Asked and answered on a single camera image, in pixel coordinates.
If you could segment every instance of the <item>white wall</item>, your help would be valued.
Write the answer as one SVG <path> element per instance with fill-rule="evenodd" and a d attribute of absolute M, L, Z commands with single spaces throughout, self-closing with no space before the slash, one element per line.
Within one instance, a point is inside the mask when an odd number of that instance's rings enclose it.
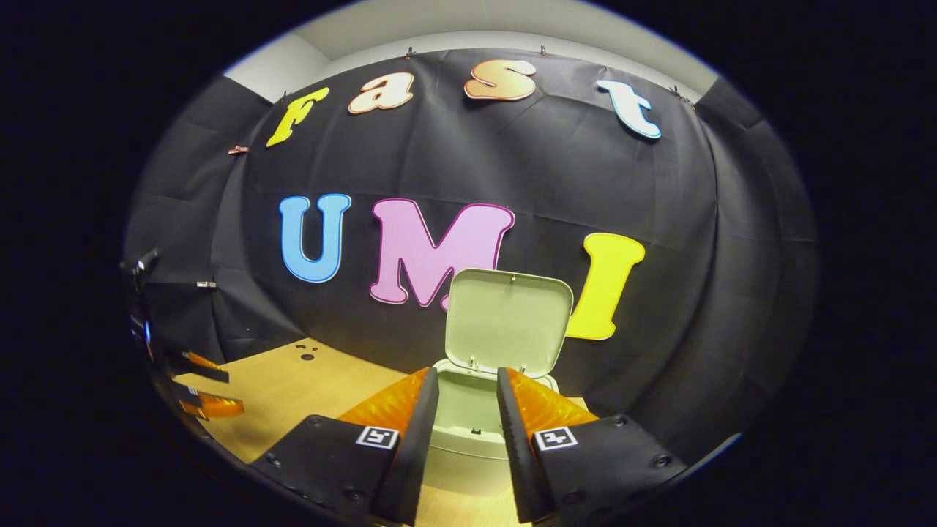
<path fill-rule="evenodd" d="M 621 69 L 698 100 L 718 74 L 616 13 L 573 0 L 367 0 L 272 41 L 225 74 L 270 101 L 348 69 L 416 53 L 511 48 Z"/>
<path fill-rule="evenodd" d="M 328 63 L 309 42 L 287 33 L 229 68 L 225 76 L 274 102 L 284 91 L 292 93 L 312 84 Z"/>
<path fill-rule="evenodd" d="M 627 3 L 622 7 L 627 16 Z M 675 12 L 674 16 L 691 15 Z M 686 87 L 697 94 L 705 93 L 717 77 L 710 67 L 666 38 L 618 13 L 575 0 L 366 0 L 305 23 L 293 33 L 335 61 L 382 44 L 468 31 L 543 35 L 576 42 L 645 65 L 665 78 L 676 79 L 681 91 Z M 425 42 L 422 44 L 430 51 Z M 535 44 L 524 49 L 539 51 L 540 44 Z M 440 46 L 437 49 L 448 47 L 444 43 Z M 470 47 L 498 44 L 479 42 Z"/>
<path fill-rule="evenodd" d="M 665 75 L 640 62 L 610 53 L 606 50 L 600 50 L 578 42 L 570 42 L 562 38 L 510 31 L 458 31 L 405 38 L 396 42 L 381 44 L 367 50 L 352 53 L 326 64 L 311 77 L 310 84 L 332 77 L 342 71 L 389 58 L 404 56 L 407 54 L 407 49 L 409 47 L 413 48 L 414 53 L 458 50 L 464 48 L 510 48 L 539 53 L 542 45 L 545 46 L 547 54 L 578 58 L 610 68 L 620 69 L 668 88 L 676 85 L 684 97 L 688 97 L 694 102 L 702 95 L 700 92 L 678 79 Z M 704 93 L 715 80 L 715 77 L 713 77 L 709 85 L 705 87 Z"/>

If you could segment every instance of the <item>wooden tabletop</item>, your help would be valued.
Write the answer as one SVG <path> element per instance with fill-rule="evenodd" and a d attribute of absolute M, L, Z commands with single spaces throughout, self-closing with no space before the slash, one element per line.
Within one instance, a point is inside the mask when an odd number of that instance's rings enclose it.
<path fill-rule="evenodd" d="M 304 360 L 303 354 L 315 358 Z M 307 415 L 338 417 L 409 374 L 343 354 L 313 339 L 298 340 L 230 362 L 224 369 L 231 374 L 229 384 L 193 374 L 180 375 L 176 381 L 244 401 L 243 414 L 202 424 L 216 441 L 245 463 L 266 452 Z M 570 400 L 586 408 L 582 399 Z M 522 525 L 517 522 L 510 487 L 495 496 L 477 497 L 426 485 L 420 493 L 416 524 Z"/>

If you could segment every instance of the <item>yellow letter f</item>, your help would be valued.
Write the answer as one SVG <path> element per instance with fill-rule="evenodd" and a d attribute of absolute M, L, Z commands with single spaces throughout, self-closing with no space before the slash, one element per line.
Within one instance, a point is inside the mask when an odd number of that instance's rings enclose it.
<path fill-rule="evenodd" d="M 309 114 L 309 110 L 312 109 L 313 101 L 320 101 L 329 95 L 329 88 L 322 88 L 319 91 L 312 92 L 311 94 L 300 97 L 291 102 L 287 106 L 287 112 L 283 115 L 283 120 L 280 121 L 280 126 L 276 127 L 274 135 L 270 136 L 270 139 L 267 140 L 267 147 L 271 147 L 277 143 L 283 143 L 292 135 L 292 126 L 298 125 L 303 122 L 303 119 Z"/>

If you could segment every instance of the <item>yellow letter i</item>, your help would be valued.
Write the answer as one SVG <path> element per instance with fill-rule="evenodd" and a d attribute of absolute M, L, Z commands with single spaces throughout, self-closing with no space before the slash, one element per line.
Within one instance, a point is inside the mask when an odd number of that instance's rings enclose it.
<path fill-rule="evenodd" d="M 583 241 L 592 264 L 586 285 L 576 304 L 566 336 L 573 339 L 605 340 L 615 334 L 612 315 L 632 267 L 644 260 L 638 242 L 610 233 L 595 233 Z"/>

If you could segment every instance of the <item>container lid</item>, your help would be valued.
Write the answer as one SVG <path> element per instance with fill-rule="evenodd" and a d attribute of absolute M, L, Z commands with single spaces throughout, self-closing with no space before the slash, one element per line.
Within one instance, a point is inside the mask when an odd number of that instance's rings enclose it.
<path fill-rule="evenodd" d="M 557 363 L 572 313 L 566 282 L 465 269 L 449 290 L 446 356 L 462 368 L 495 373 L 506 366 L 543 377 Z"/>

